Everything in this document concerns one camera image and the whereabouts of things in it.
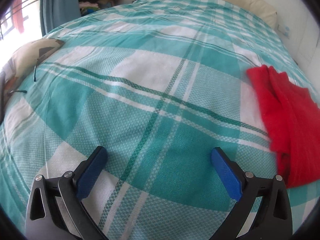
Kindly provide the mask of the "red sweater with white rabbit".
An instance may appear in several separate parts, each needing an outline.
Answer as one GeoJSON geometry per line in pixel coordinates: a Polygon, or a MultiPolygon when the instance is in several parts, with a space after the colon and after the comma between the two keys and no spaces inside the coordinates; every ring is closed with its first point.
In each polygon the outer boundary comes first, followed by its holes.
{"type": "Polygon", "coordinates": [[[287,187],[319,180],[319,107],[286,72],[262,65],[246,71],[287,187]]]}

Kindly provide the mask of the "black smartphone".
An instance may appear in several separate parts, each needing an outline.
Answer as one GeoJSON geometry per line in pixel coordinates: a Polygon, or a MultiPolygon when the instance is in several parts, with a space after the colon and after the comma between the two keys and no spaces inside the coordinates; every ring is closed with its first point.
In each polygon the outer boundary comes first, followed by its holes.
{"type": "Polygon", "coordinates": [[[0,125],[4,120],[4,86],[5,86],[5,72],[0,74],[0,125]]]}

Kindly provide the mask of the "beige patterned pillow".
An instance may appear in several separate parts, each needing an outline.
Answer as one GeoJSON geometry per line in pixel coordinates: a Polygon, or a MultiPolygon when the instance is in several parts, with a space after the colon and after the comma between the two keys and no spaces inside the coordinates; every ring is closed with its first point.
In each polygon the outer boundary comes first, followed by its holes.
{"type": "Polygon", "coordinates": [[[59,50],[65,42],[55,38],[42,38],[17,49],[1,70],[4,75],[5,97],[18,90],[23,80],[44,60],[59,50]]]}

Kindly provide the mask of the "white wardrobe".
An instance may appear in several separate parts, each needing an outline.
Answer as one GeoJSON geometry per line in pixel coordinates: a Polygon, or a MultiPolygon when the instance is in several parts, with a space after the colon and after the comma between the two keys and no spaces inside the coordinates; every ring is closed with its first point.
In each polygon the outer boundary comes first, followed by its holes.
{"type": "Polygon", "coordinates": [[[295,61],[312,83],[319,83],[319,26],[310,11],[295,61]]]}

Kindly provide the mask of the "teal white plaid bedsheet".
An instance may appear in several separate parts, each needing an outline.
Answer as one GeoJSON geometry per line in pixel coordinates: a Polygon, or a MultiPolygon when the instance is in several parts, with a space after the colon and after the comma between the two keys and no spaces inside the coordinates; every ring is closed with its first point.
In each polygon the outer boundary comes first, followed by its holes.
{"type": "Polygon", "coordinates": [[[214,147],[256,176],[277,172],[246,70],[273,66],[319,102],[278,35],[222,0],[137,0],[48,37],[65,44],[22,82],[1,125],[1,206],[20,232],[34,178],[103,146],[84,205],[109,239],[208,239],[234,204],[214,147]]]}

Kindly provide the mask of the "red hanging garment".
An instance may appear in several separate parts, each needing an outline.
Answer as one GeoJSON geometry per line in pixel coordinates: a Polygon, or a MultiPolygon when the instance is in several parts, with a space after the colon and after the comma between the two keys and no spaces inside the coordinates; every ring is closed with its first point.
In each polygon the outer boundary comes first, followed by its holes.
{"type": "Polygon", "coordinates": [[[12,23],[15,29],[21,34],[24,32],[23,14],[22,14],[22,0],[14,0],[12,4],[12,23]]]}

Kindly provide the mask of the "blue curtain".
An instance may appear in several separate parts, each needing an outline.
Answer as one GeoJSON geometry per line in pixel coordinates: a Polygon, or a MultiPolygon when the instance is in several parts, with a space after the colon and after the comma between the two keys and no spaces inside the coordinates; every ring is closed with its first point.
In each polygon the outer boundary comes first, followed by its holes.
{"type": "Polygon", "coordinates": [[[60,25],[80,17],[79,0],[40,0],[43,36],[60,25]]]}

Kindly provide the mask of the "white wall socket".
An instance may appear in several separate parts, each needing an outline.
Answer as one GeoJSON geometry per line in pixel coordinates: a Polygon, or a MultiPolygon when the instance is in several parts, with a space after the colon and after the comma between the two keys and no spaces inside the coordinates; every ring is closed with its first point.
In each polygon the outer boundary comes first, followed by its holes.
{"type": "Polygon", "coordinates": [[[288,38],[288,39],[290,38],[290,28],[288,26],[278,24],[277,31],[279,31],[286,38],[288,38]]]}

